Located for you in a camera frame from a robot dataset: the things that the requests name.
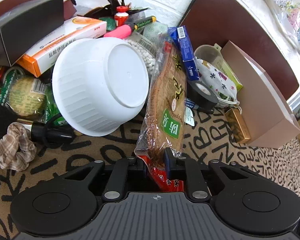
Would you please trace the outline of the white plastic bowl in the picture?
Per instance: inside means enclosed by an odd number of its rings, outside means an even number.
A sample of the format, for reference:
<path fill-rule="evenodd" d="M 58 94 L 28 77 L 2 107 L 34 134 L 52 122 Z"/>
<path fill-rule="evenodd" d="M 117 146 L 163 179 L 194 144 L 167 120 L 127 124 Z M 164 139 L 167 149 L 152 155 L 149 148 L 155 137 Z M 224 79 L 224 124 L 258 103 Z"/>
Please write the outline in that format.
<path fill-rule="evenodd" d="M 141 55 L 128 42 L 83 38 L 57 58 L 52 90 L 70 126 L 102 137 L 138 115 L 147 99 L 149 78 Z"/>

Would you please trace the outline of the black feather decoration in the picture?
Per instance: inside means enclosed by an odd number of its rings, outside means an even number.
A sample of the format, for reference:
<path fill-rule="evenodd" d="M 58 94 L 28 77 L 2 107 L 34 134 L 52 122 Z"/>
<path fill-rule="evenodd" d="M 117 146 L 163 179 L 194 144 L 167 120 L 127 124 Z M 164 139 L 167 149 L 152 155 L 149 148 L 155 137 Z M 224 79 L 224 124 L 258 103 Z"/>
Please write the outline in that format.
<path fill-rule="evenodd" d="M 77 5 L 76 0 L 70 0 L 73 5 Z M 105 6 L 95 7 L 94 9 L 90 9 L 88 12 L 84 12 L 80 14 L 80 16 L 99 19 L 101 17 L 114 17 L 117 13 L 117 7 L 127 7 L 128 15 L 134 15 L 139 12 L 143 12 L 148 10 L 149 8 L 141 8 L 141 9 L 133 9 L 131 4 L 125 4 L 125 0 L 106 0 L 108 4 Z"/>

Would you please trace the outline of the white beads bag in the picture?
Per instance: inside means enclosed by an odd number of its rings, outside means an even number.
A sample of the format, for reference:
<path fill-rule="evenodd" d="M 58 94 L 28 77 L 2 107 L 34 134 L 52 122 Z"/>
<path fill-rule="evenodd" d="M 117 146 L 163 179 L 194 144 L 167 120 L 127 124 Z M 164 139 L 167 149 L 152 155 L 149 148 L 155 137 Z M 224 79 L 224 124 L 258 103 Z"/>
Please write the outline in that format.
<path fill-rule="evenodd" d="M 124 40 L 135 48 L 141 55 L 149 76 L 156 70 L 155 61 L 157 58 L 160 37 L 167 34 L 168 25 L 153 22 L 140 30 L 134 31 Z"/>

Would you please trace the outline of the pink highlighter pen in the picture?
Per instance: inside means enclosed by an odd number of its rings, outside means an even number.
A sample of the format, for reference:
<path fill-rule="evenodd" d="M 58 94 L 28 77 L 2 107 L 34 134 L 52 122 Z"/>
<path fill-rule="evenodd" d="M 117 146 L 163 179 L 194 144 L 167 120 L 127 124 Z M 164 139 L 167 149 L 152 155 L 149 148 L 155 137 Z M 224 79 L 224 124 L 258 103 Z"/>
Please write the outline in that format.
<path fill-rule="evenodd" d="M 110 31 L 104 34 L 104 37 L 114 37 L 114 38 L 127 38 L 131 35 L 132 32 L 139 30 L 153 22 L 155 22 L 157 18 L 155 16 L 149 16 L 146 18 L 142 18 L 135 23 L 124 24 L 120 27 L 117 27 L 115 30 Z"/>

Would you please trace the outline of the orange white medicine box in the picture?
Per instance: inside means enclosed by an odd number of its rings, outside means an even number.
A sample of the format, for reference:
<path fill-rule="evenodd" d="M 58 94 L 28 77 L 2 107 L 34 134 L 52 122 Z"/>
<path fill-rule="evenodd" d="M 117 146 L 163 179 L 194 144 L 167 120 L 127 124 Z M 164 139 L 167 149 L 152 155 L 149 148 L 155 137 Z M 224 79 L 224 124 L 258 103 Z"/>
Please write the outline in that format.
<path fill-rule="evenodd" d="M 99 38 L 106 33 L 106 28 L 105 21 L 82 16 L 73 17 L 32 46 L 17 64 L 39 77 L 54 66 L 60 53 L 69 44 L 82 38 Z"/>

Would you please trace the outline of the green small box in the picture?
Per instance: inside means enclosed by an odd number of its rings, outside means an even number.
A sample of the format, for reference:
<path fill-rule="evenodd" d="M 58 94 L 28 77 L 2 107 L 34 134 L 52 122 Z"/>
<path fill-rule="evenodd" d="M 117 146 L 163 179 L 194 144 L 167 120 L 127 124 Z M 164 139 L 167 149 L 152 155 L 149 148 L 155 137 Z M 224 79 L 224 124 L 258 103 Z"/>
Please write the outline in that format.
<path fill-rule="evenodd" d="M 221 54 L 221 46 L 219 46 L 217 43 L 213 46 L 217 52 L 219 53 L 216 57 L 215 61 L 213 62 L 214 66 L 218 68 L 223 74 L 225 74 L 235 85 L 237 88 L 237 91 L 240 91 L 243 88 L 242 83 L 236 76 L 236 74 L 233 72 L 231 67 L 228 65 L 228 63 L 225 61 Z"/>

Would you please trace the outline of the small red bottle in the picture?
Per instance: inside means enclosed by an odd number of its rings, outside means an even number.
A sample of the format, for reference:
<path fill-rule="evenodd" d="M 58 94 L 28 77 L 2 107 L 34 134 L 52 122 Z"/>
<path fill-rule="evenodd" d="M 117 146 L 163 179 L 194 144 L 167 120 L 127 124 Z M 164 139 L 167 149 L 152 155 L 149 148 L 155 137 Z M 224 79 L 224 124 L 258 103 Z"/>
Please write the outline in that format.
<path fill-rule="evenodd" d="M 116 7 L 117 13 L 114 15 L 114 20 L 117 27 L 124 25 L 126 20 L 129 18 L 127 11 L 129 8 L 127 6 L 118 6 Z"/>

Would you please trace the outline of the pink cardboard box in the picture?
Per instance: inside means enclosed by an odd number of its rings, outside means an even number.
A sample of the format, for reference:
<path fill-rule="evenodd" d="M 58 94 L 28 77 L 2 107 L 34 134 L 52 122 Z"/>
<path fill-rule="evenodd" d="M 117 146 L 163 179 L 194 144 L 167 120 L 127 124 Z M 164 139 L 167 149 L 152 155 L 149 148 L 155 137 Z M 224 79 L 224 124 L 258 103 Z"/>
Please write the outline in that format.
<path fill-rule="evenodd" d="M 251 136 L 248 145 L 280 148 L 300 134 L 299 123 L 268 73 L 231 41 L 221 54 L 243 85 L 237 98 Z"/>

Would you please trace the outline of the large black tape roll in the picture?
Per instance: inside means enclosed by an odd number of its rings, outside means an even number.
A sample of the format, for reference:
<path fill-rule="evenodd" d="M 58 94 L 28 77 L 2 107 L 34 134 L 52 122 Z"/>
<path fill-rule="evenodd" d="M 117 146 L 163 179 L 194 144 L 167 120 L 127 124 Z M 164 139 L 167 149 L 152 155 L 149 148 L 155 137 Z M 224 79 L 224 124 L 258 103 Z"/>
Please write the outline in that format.
<path fill-rule="evenodd" d="M 218 98 L 214 92 L 200 80 L 187 82 L 187 96 L 200 107 L 213 109 L 218 104 Z"/>

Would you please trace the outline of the dark grey box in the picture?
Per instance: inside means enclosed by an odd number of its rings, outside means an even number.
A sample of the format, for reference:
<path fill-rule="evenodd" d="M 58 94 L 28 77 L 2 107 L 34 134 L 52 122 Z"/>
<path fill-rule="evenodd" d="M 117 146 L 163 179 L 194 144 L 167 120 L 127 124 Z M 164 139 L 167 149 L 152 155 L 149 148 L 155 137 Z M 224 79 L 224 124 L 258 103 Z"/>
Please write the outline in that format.
<path fill-rule="evenodd" d="M 32 0 L 0 16 L 0 66 L 12 66 L 64 23 L 63 0 Z"/>

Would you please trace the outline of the clear measuring cup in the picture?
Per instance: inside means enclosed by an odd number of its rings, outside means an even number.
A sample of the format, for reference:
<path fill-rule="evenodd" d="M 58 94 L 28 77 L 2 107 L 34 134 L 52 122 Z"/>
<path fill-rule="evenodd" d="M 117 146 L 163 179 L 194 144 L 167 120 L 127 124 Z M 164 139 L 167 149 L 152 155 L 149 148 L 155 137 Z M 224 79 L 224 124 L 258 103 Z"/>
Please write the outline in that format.
<path fill-rule="evenodd" d="M 221 46 L 219 46 L 217 43 L 215 43 L 213 46 L 204 44 L 199 46 L 194 51 L 194 55 L 199 59 L 205 60 L 210 64 L 213 64 L 223 59 L 221 49 Z"/>

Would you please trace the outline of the green packaged snack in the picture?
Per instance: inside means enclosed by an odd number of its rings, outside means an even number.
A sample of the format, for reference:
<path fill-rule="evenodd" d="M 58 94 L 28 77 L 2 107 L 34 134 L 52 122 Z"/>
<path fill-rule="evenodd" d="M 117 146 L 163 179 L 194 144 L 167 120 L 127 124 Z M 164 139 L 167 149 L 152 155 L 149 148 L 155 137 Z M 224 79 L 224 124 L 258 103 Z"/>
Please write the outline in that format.
<path fill-rule="evenodd" d="M 22 119 L 43 123 L 60 113 L 53 96 L 52 84 L 25 74 L 20 67 L 12 67 L 4 75 L 0 105 Z"/>

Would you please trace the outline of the packaged insole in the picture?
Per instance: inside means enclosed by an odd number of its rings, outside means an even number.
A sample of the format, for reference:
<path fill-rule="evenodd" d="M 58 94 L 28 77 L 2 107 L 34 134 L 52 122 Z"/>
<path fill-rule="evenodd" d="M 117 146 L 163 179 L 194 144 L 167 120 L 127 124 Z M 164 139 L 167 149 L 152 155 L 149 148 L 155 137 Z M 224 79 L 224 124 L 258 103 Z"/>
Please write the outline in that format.
<path fill-rule="evenodd" d="M 184 189 L 183 181 L 168 178 L 164 150 L 170 148 L 176 157 L 182 150 L 187 77 L 179 49 L 170 35 L 159 36 L 158 49 L 145 118 L 134 153 L 144 161 L 162 191 L 180 192 Z"/>

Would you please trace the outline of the gold bar box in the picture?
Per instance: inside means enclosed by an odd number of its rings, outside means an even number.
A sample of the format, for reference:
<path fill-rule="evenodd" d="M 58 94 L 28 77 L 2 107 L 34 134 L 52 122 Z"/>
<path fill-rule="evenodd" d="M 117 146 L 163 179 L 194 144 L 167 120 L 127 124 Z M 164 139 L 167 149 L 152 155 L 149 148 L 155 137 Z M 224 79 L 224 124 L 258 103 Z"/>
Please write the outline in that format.
<path fill-rule="evenodd" d="M 239 144 L 245 144 L 251 139 L 246 123 L 237 108 L 231 108 L 225 113 L 234 139 Z"/>

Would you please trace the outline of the plaid scrunchie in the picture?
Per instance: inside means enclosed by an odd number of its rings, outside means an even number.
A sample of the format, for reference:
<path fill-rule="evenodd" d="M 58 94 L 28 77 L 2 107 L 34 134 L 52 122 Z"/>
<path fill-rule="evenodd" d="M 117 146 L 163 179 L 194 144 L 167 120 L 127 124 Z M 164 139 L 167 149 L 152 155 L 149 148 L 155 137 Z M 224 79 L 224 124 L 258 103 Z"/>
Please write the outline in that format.
<path fill-rule="evenodd" d="M 0 168 L 24 171 L 37 153 L 30 140 L 30 132 L 18 122 L 11 123 L 7 133 L 0 139 Z"/>

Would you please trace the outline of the white floral cloth pouch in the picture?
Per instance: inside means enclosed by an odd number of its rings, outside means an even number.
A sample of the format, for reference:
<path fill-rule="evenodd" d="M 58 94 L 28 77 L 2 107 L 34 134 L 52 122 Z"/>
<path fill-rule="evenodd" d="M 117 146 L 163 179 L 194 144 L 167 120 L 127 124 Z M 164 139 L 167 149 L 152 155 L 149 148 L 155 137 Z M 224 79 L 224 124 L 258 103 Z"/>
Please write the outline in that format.
<path fill-rule="evenodd" d="M 205 60 L 195 57 L 195 64 L 200 79 L 217 96 L 219 107 L 239 106 L 236 85 L 229 77 Z"/>

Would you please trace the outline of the black makeup brush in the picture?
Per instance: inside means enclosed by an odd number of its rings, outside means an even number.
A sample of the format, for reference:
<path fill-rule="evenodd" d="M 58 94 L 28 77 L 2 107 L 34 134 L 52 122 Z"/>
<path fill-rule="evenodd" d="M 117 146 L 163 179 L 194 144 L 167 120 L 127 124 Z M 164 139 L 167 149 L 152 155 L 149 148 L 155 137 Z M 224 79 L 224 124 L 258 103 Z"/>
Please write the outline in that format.
<path fill-rule="evenodd" d="M 18 123 L 30 133 L 30 140 L 46 146 L 47 148 L 59 148 L 64 144 L 73 142 L 76 137 L 73 129 L 69 127 L 55 126 L 53 123 L 19 119 L 18 116 L 6 107 L 0 105 L 0 139 L 7 133 L 8 126 Z"/>

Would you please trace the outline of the blue small box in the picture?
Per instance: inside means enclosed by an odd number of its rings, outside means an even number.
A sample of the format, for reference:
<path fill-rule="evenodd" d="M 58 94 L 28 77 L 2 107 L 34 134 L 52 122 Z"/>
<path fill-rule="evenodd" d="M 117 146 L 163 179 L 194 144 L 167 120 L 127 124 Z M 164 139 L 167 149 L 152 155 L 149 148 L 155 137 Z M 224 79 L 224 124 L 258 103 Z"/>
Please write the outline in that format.
<path fill-rule="evenodd" d="M 180 50 L 187 78 L 190 81 L 199 80 L 199 73 L 194 60 L 193 48 L 186 27 L 184 25 L 181 27 L 168 27 L 168 34 Z"/>

